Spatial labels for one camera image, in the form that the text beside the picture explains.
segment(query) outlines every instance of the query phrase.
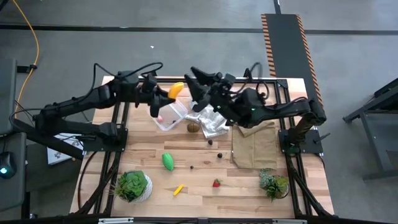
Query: hazard stripe tape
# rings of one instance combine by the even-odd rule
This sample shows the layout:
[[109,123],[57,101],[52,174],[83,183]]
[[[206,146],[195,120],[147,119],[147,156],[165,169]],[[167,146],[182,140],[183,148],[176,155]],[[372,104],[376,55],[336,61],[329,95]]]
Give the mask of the hazard stripe tape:
[[264,41],[266,42],[266,53],[267,53],[267,61],[269,67],[269,75],[272,77],[276,77],[274,56],[272,55],[271,39],[269,38],[268,23],[265,14],[261,15],[261,24],[262,24],[262,31],[264,33]]
[[304,27],[303,27],[303,24],[301,22],[301,17],[299,15],[296,15],[296,18],[297,18],[298,27],[300,28],[301,37],[303,39],[305,53],[307,54],[308,64],[310,66],[310,71],[311,71],[311,75],[312,75],[312,81],[313,81],[313,84],[315,86],[315,91],[317,93],[318,101],[321,104],[321,106],[323,107],[321,93],[320,93],[319,86],[318,86],[317,75],[315,74],[315,70],[313,69],[313,63],[312,63],[312,59],[311,59],[311,55],[310,55],[310,49],[308,48],[307,38],[305,37],[305,34],[304,34]]

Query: gray floor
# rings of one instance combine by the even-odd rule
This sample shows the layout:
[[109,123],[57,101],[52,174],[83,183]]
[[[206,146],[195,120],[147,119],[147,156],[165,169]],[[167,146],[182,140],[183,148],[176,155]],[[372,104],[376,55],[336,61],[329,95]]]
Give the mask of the gray floor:
[[[272,0],[19,2],[33,24],[71,26],[261,28],[259,14],[274,12]],[[398,29],[395,0],[280,0],[280,4],[283,13],[300,14],[306,29]],[[0,12],[0,22],[24,23],[12,3]],[[84,94],[91,83],[94,62],[116,71],[160,60],[165,67],[159,75],[183,75],[192,65],[209,72],[242,75],[253,62],[265,63],[262,34],[37,34],[39,69],[25,89],[22,104],[26,108]],[[361,123],[347,125],[341,118],[397,77],[398,36],[309,35],[307,39],[328,116],[320,131],[331,132],[323,147],[335,213],[345,218],[397,223],[398,180],[362,181],[364,174],[377,171],[376,163]],[[29,31],[0,30],[0,49],[0,57],[15,57],[21,64],[31,63],[35,56]],[[19,75],[19,86],[23,78]],[[34,192],[32,211],[42,217],[67,214],[75,183],[72,179]],[[18,211],[12,210],[0,213],[0,219],[17,215]]]

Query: wooden tabletop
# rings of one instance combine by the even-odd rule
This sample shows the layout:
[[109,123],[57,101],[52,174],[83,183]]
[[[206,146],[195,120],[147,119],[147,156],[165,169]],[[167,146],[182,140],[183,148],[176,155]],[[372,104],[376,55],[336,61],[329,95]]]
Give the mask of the wooden tabletop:
[[[103,83],[111,80],[104,77]],[[290,98],[307,96],[304,81],[301,78],[288,78]],[[168,90],[172,83],[161,83],[160,87]],[[275,91],[269,85],[270,97],[267,104],[275,103]],[[187,87],[177,98],[187,108],[191,97]],[[228,218],[293,218],[292,198],[271,200],[264,190],[259,188],[259,171],[238,169],[230,161],[231,131],[213,139],[209,145],[202,131],[189,133],[187,120],[178,123],[170,131],[162,131],[149,116],[148,106],[138,108],[131,104],[127,128],[129,137],[126,151],[122,153],[118,174],[129,170],[143,170],[153,182],[152,195],[145,202],[127,203],[114,198],[112,216],[129,217],[228,217]],[[93,123],[110,122],[113,108],[96,110]],[[275,120],[275,135],[280,129],[279,120]],[[175,169],[171,172],[162,164],[162,154],[171,153]],[[217,158],[219,152],[223,158]],[[88,156],[83,160],[84,166]],[[81,201],[84,203],[97,187],[104,153],[97,153],[88,164],[81,187]],[[302,154],[307,185],[322,206],[333,213],[328,184],[321,160],[311,154]],[[278,152],[277,170],[279,175],[287,175],[285,157]],[[213,188],[214,179],[223,180],[220,188]],[[184,188],[176,196],[174,190],[183,184]],[[103,206],[109,187],[104,191]],[[297,185],[300,208],[304,212],[303,196]],[[78,210],[77,190],[73,198],[71,212]]]

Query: strawberry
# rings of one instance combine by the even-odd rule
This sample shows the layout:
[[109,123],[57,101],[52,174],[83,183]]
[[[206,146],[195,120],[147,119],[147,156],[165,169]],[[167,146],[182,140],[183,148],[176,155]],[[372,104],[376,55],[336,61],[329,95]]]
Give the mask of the strawberry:
[[215,179],[214,182],[213,182],[213,187],[219,187],[221,185],[221,181],[222,180]]

